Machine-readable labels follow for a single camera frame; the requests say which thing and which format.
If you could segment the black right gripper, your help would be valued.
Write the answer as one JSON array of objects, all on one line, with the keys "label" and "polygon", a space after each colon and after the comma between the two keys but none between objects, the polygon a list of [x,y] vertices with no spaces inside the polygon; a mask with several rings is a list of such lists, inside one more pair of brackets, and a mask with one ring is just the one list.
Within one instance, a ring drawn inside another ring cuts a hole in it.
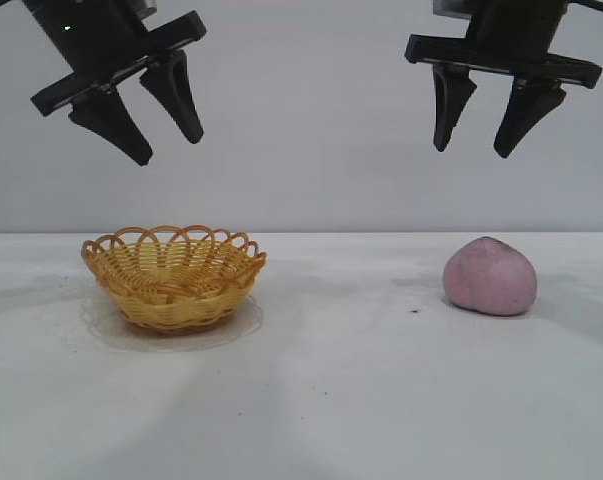
[{"label": "black right gripper", "polygon": [[494,150],[507,158],[525,135],[559,107],[561,83],[592,89],[602,68],[590,61],[553,54],[550,46],[567,10],[565,1],[475,1],[463,37],[412,34],[405,58],[432,66],[435,90],[433,144],[448,146],[477,85],[470,73],[514,78]]}]

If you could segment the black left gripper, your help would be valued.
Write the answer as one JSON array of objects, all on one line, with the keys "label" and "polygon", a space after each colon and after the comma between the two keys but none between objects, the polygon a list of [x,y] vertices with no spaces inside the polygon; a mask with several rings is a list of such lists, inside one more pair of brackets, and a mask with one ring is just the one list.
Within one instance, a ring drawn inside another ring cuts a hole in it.
[{"label": "black left gripper", "polygon": [[[201,141],[204,130],[192,97],[187,56],[177,50],[207,33],[196,11],[149,30],[143,20],[156,12],[154,1],[26,1],[24,5],[72,69],[70,76],[31,98],[42,115],[52,114],[93,86],[116,84],[145,59],[167,53],[147,67],[140,83],[188,142]],[[149,163],[153,150],[117,89],[76,98],[68,117],[137,165]]]}]

